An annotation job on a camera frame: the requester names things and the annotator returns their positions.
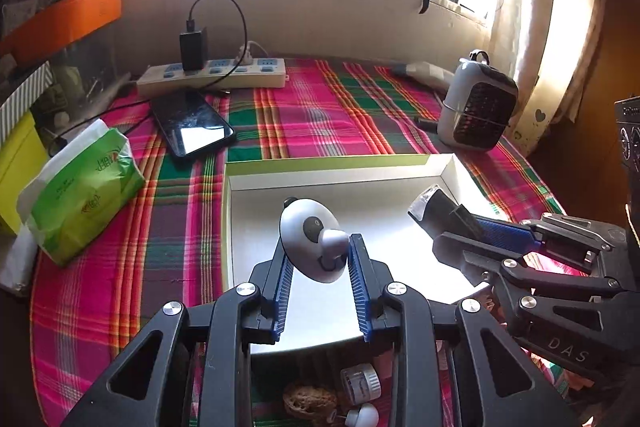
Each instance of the black charging cable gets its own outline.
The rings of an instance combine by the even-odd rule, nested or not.
[[[142,117],[135,124],[133,124],[131,127],[129,127],[125,132],[123,132],[124,136],[129,136],[130,133],[135,131],[138,127],[140,127],[143,123],[145,123],[146,120],[151,118],[153,115],[154,115],[153,111],[149,111],[146,114],[146,116]]]
[[[187,31],[188,32],[195,31],[196,23],[195,23],[195,20],[193,19],[193,9],[196,7],[196,4],[198,4],[200,1],[201,0],[195,0],[194,3],[191,5],[191,9],[189,10],[189,18],[187,20]],[[231,74],[238,69],[238,66],[240,66],[240,64],[242,64],[242,61],[244,60],[244,56],[246,55],[246,51],[247,51],[247,49],[249,47],[249,35],[248,35],[248,31],[246,29],[246,19],[244,18],[244,13],[242,12],[241,7],[239,6],[239,4],[235,0],[230,0],[230,1],[234,4],[234,6],[236,6],[236,9],[238,10],[238,13],[240,14],[240,18],[242,19],[242,31],[244,32],[244,48],[242,49],[242,55],[240,55],[240,58],[235,63],[233,68],[231,68],[226,74],[224,74],[220,78],[217,78],[214,81],[210,82],[209,84],[206,84],[206,85],[200,87],[199,88],[200,91],[207,90],[207,89],[209,89],[209,87],[215,86],[216,84],[222,82],[223,80],[225,80],[226,78],[231,76]],[[58,147],[60,149],[63,149],[66,146],[66,144],[68,143],[63,137],[66,134],[68,134],[71,131],[73,131],[74,129],[80,127],[81,125],[89,123],[92,120],[95,120],[96,118],[100,118],[101,116],[103,116],[105,114],[109,114],[110,112],[117,111],[119,109],[124,109],[124,108],[127,108],[127,107],[135,107],[137,105],[142,105],[143,103],[149,103],[149,102],[150,102],[149,99],[138,100],[137,102],[132,102],[132,103],[124,104],[124,105],[119,105],[118,107],[111,107],[110,109],[107,109],[107,110],[104,110],[102,112],[99,112],[95,116],[92,116],[91,118],[87,118],[85,120],[82,120],[81,122],[71,126],[69,129],[66,129],[63,132],[61,132],[60,134],[56,135],[56,137],[51,141],[51,143],[49,144],[49,147],[47,148],[47,153],[49,154],[49,157],[53,158],[53,156],[54,156],[54,155],[51,154],[51,147],[53,145],[58,145]],[[142,124],[143,121],[145,121],[147,118],[151,117],[151,115],[152,115],[152,113],[149,113],[145,118],[140,120],[137,124],[135,124],[129,130],[127,130],[127,132],[125,134],[130,133],[134,128],[136,128],[137,126]]]
[[[191,5],[191,9],[189,10],[189,18],[187,19],[188,32],[193,32],[196,29],[196,21],[193,19],[193,9],[196,7],[196,4],[198,4],[200,1],[201,0],[195,0],[194,3]],[[239,4],[235,0],[230,0],[230,1],[234,4],[236,9],[238,10],[238,13],[240,14],[240,18],[242,19],[242,31],[244,31],[244,47],[242,48],[242,55],[240,55],[240,58],[238,58],[233,68],[231,68],[226,74],[222,75],[220,78],[215,79],[213,82],[210,82],[205,86],[202,86],[200,90],[206,90],[211,86],[215,86],[216,84],[219,84],[220,82],[225,80],[225,78],[228,78],[229,76],[231,76],[231,74],[238,69],[238,66],[242,64],[242,61],[244,60],[244,56],[246,55],[247,48],[249,47],[249,35],[246,29],[246,19],[244,18],[244,13],[242,13],[242,9],[240,8]]]

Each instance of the small bottle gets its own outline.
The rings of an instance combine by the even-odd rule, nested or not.
[[[370,363],[361,363],[340,372],[342,387],[352,405],[360,405],[379,398],[380,379]]]

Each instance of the white tray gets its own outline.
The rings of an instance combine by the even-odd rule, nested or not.
[[[369,256],[395,280],[445,303],[474,288],[462,273],[438,263],[431,239],[407,214],[416,196],[438,184],[475,214],[498,216],[451,154],[348,156],[229,163],[223,194],[222,261],[225,289],[249,279],[255,264],[273,256],[283,202],[312,198],[329,208],[347,233],[361,233]],[[322,284],[294,271],[285,330],[275,346],[285,351],[360,336],[348,270]]]

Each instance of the white plug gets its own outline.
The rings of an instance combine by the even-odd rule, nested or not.
[[[240,60],[242,57],[242,51],[244,50],[244,44],[240,46],[240,51],[238,51],[238,56],[236,57],[236,62]],[[247,46],[246,53],[244,57],[242,57],[242,61],[240,62],[240,66],[251,66],[254,63],[254,58],[251,56],[251,44]]]

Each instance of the smartphone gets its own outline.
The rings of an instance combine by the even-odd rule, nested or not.
[[[175,158],[215,152],[236,140],[233,128],[195,89],[153,98],[151,111]]]

